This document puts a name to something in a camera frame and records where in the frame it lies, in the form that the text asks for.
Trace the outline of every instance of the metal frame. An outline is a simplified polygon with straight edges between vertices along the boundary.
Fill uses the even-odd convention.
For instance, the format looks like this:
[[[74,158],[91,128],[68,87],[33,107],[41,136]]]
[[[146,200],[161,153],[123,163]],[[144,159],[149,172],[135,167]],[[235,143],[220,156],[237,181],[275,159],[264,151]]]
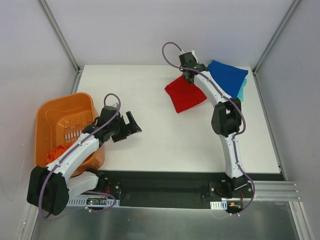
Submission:
[[[67,41],[64,38],[64,35],[62,31],[59,28],[59,25],[57,21],[54,18],[54,15],[52,11],[50,10],[50,7],[46,0],[37,0],[41,9],[43,10],[44,15],[46,16],[49,24],[51,25],[52,30],[54,31],[58,41],[61,44],[61,47],[63,48],[65,54],[67,55],[72,67],[74,68],[76,72],[76,77],[74,79],[72,89],[70,93],[76,93],[78,90],[78,86],[81,80],[82,76],[82,69],[78,65]],[[267,55],[273,48],[274,44],[276,43],[277,39],[281,35],[283,29],[285,28],[287,22],[293,15],[293,13],[296,11],[299,4],[302,2],[302,0],[292,0],[291,5],[289,6],[287,12],[285,13],[284,17],[282,18],[280,24],[278,25],[277,29],[275,30],[273,36],[271,37],[268,45],[266,46],[265,50],[263,51],[261,57],[259,58],[259,61],[257,62],[255,68],[253,69],[253,76],[255,77],[255,84],[258,91],[258,95],[262,104],[262,109],[265,115],[266,124],[270,133],[272,145],[274,152],[276,154],[276,158],[279,164],[280,169],[282,169],[282,175],[284,179],[286,179],[286,174],[283,169],[283,166],[280,161],[277,145],[275,143],[275,139],[273,136],[273,131],[269,123],[268,113],[265,108],[263,96],[261,95],[261,91],[259,88],[258,81],[256,79],[256,73],[260,69],[261,65],[263,64],[264,60],[266,59]],[[190,176],[195,176],[195,174],[198,173],[186,173]],[[292,216],[295,222],[295,226],[299,235],[299,238],[301,240],[308,240],[314,239],[314,236],[312,235],[312,232],[309,227],[308,220],[306,218],[306,214],[304,211],[303,203],[300,192],[298,190],[297,184],[295,182],[289,182],[289,181],[260,181],[258,179],[254,180],[255,186],[256,186],[256,192],[255,192],[255,201],[286,201],[289,202]],[[28,205],[26,209],[26,218],[22,222],[22,233],[21,238],[22,240],[28,240],[31,238],[37,215],[38,215],[38,208],[33,205]]]

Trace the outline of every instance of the blue cloth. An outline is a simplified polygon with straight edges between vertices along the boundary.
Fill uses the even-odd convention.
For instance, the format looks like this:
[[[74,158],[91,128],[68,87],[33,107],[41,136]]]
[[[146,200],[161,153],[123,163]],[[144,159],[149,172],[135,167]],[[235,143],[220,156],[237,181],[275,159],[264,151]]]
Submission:
[[[238,93],[238,96],[237,98],[240,99],[241,102],[244,101],[244,87],[245,85],[247,84],[247,79],[245,78],[242,85],[241,85],[241,88],[240,88],[240,91]]]
[[[241,86],[248,74],[247,70],[226,65],[213,60],[208,65],[208,71],[217,84],[232,98],[239,94]]]

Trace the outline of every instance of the white wall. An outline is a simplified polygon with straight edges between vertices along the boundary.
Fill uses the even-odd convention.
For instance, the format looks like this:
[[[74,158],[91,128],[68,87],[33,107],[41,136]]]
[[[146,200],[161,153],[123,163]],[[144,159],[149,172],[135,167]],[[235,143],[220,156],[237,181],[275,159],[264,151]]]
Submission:
[[[34,167],[37,109],[75,72],[36,0],[0,1],[0,239],[17,238]]]
[[[259,70],[258,82],[289,180],[320,239],[320,1],[304,0]]]
[[[174,41],[200,60],[254,67],[292,0],[47,0],[85,64],[164,65]],[[168,47],[167,55],[177,60]]]

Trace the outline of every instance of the white tabletop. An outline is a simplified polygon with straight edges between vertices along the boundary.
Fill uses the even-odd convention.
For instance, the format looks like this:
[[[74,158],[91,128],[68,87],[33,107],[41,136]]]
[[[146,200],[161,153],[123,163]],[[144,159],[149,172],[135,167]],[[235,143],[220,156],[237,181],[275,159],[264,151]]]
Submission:
[[[279,173],[278,163],[250,67],[242,113],[247,129],[239,136],[240,156],[248,173]],[[102,170],[224,172],[219,137],[211,127],[208,100],[179,114],[165,91],[181,75],[167,65],[86,65],[78,92],[91,95],[98,113],[106,94],[121,99],[121,114],[131,111],[142,132],[105,143]],[[117,100],[110,97],[108,105]]]

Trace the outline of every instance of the robotic arm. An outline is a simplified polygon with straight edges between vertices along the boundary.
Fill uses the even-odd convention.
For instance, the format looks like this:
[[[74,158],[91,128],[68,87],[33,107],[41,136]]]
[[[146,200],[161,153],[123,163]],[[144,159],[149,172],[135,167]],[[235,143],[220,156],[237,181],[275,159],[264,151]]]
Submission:
[[[207,67],[204,64],[199,64],[194,50],[181,54],[179,60],[181,67],[197,70],[208,78],[195,71],[183,69],[183,77],[189,84],[194,84],[201,89],[214,107],[211,125],[222,143],[226,174],[225,182],[216,186],[214,191],[221,197],[232,198],[233,191],[246,186],[248,179],[239,168],[239,166],[242,168],[242,161],[236,133],[240,130],[242,119],[236,108],[223,96],[233,101],[240,110],[241,101],[238,98],[231,98],[219,87]]]
[[[109,124],[95,132],[114,115],[116,117]],[[131,134],[142,131],[131,112],[128,111],[126,115],[129,119],[128,124],[125,123],[123,116],[119,113],[118,106],[104,106],[100,116],[82,131],[78,140],[63,155],[46,167],[36,166],[32,170],[27,202],[39,207],[41,188],[51,172],[52,175],[45,186],[42,196],[42,209],[53,215],[60,214],[69,200],[88,190],[104,191],[106,186],[105,176],[104,173],[98,170],[87,169],[79,176],[73,178],[71,176],[80,164],[108,141],[110,137],[113,142],[117,142],[126,139]]]

